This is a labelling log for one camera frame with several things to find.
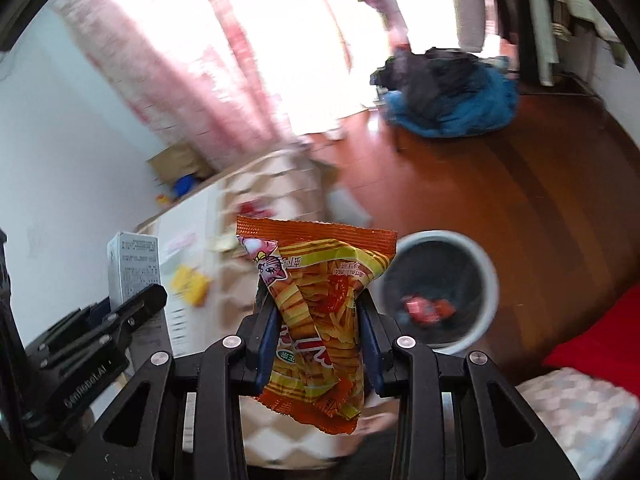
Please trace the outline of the red cola can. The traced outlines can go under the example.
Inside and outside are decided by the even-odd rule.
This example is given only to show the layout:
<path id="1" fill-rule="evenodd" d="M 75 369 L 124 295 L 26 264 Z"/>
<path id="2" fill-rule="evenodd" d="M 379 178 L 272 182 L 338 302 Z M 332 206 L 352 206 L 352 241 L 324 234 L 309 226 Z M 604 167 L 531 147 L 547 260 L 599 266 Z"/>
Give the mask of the red cola can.
<path id="1" fill-rule="evenodd" d="M 404 299 L 410 320 L 422 326 L 435 326 L 450 321 L 457 309 L 447 299 L 427 299 L 413 295 Z"/>

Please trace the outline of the blue white milk carton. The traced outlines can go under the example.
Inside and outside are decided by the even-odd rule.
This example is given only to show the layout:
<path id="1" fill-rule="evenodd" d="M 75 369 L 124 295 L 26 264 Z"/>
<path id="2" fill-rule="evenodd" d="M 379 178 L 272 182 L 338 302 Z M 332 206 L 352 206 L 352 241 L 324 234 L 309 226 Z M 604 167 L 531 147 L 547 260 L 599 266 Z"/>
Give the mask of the blue white milk carton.
<path id="1" fill-rule="evenodd" d="M 157 238 L 118 232 L 107 244 L 107 281 L 112 312 L 145 287 L 160 284 Z"/>

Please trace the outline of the yellow cigarette pack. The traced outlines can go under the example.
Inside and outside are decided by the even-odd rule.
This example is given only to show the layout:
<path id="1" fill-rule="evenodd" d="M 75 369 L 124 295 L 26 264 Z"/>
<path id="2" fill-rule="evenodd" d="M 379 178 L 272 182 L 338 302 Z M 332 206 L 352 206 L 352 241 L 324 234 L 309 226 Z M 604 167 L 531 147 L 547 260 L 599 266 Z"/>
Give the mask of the yellow cigarette pack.
<path id="1" fill-rule="evenodd" d="M 200 308 L 206 303 L 210 284 L 212 280 L 206 274 L 180 264 L 169 283 L 169 290 L 189 306 Z"/>

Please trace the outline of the orange yellow snack bag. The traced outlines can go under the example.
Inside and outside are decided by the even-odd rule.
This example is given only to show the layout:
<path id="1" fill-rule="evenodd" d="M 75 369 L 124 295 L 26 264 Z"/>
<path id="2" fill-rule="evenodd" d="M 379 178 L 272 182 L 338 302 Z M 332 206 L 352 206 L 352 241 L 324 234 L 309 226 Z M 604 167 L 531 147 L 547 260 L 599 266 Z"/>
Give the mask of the orange yellow snack bag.
<path id="1" fill-rule="evenodd" d="M 364 403 L 356 299 L 390 266 L 396 232 L 239 216 L 236 236 L 282 316 L 258 401 L 326 434 L 351 434 Z"/>

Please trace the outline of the red small snack packet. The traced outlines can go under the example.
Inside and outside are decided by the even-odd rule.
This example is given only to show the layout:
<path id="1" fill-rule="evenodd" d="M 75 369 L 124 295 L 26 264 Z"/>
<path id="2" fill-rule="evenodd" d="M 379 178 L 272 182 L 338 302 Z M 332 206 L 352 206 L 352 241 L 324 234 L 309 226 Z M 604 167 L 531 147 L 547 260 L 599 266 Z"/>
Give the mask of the red small snack packet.
<path id="1" fill-rule="evenodd" d="M 238 215 L 247 218 L 271 218 L 273 210 L 261 200 L 247 200 L 239 204 Z"/>

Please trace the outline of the white round trash bin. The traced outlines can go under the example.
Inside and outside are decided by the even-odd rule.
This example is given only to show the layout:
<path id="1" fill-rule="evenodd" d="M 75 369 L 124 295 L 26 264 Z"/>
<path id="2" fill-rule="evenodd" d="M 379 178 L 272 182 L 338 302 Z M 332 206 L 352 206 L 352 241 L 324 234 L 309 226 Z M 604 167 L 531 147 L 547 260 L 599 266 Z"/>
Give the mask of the white round trash bin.
<path id="1" fill-rule="evenodd" d="M 401 333 L 448 356 L 464 356 L 487 332 L 497 312 L 499 281 L 487 252 L 461 233 L 429 230 L 397 244 L 390 267 L 370 286 L 378 310 L 391 316 Z M 450 321 L 414 324 L 404 299 L 418 295 L 447 299 L 457 309 Z"/>

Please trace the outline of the brown paper bag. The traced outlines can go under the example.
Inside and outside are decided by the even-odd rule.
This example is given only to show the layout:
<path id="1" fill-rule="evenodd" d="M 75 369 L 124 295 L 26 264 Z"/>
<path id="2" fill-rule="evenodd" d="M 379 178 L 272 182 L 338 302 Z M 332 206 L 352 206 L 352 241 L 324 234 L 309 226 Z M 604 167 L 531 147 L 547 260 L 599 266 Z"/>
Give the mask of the brown paper bag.
<path id="1" fill-rule="evenodd" d="M 206 180 L 216 172 L 208 161 L 186 142 L 172 144 L 146 162 L 163 184 L 168 186 L 173 186 L 186 176 Z"/>

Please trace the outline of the checkered tablecloth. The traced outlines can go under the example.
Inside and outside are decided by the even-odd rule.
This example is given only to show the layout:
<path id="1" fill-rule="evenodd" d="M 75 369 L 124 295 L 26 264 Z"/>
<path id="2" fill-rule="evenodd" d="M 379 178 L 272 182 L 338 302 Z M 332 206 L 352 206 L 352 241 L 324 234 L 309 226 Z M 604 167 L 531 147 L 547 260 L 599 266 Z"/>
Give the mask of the checkered tablecloth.
<path id="1" fill-rule="evenodd" d="M 147 223 L 160 251 L 172 352 L 234 334 L 264 292 L 276 348 L 240 401 L 247 463 L 324 469 L 349 453 L 364 402 L 357 297 L 396 236 L 326 221 L 319 167 L 287 148 L 216 177 Z"/>

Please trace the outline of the checkered pastel blanket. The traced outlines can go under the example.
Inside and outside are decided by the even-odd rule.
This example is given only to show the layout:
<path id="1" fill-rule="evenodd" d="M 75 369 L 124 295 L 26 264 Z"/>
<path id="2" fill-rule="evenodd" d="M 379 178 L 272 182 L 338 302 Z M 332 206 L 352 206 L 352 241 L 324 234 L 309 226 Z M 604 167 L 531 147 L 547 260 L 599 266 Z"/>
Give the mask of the checkered pastel blanket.
<path id="1" fill-rule="evenodd" d="M 639 398 L 574 368 L 538 376 L 518 392 L 582 479 L 611 479 L 639 443 Z"/>

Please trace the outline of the red pillow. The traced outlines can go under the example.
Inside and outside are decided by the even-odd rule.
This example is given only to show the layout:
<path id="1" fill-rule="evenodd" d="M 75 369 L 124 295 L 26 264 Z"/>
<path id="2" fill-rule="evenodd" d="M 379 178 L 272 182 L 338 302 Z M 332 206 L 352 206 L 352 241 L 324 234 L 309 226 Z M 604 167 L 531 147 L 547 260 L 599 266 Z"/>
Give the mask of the red pillow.
<path id="1" fill-rule="evenodd" d="M 545 367 L 570 367 L 639 395 L 640 289 L 634 284 L 585 333 L 558 344 Z"/>

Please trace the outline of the blue clothes pile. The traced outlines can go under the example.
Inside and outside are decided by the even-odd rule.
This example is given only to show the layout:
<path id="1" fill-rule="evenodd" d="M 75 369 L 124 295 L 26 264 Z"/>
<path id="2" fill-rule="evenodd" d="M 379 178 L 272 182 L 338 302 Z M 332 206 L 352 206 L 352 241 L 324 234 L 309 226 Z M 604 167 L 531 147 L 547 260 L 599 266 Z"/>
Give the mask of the blue clothes pile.
<path id="1" fill-rule="evenodd" d="M 458 49 L 398 50 L 370 76 L 385 119 L 422 138 L 477 136 L 506 127 L 516 82 L 498 58 Z"/>

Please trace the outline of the pink floral curtain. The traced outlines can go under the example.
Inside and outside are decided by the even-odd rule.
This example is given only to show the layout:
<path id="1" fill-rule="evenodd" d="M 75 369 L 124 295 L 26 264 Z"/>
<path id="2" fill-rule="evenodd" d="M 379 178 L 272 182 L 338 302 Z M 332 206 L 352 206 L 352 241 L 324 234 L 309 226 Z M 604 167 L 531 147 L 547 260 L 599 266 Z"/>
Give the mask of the pink floral curtain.
<path id="1" fill-rule="evenodd" d="M 372 70 L 408 42 L 397 0 L 52 0 L 137 118 L 214 167 L 306 134 L 343 136 Z"/>

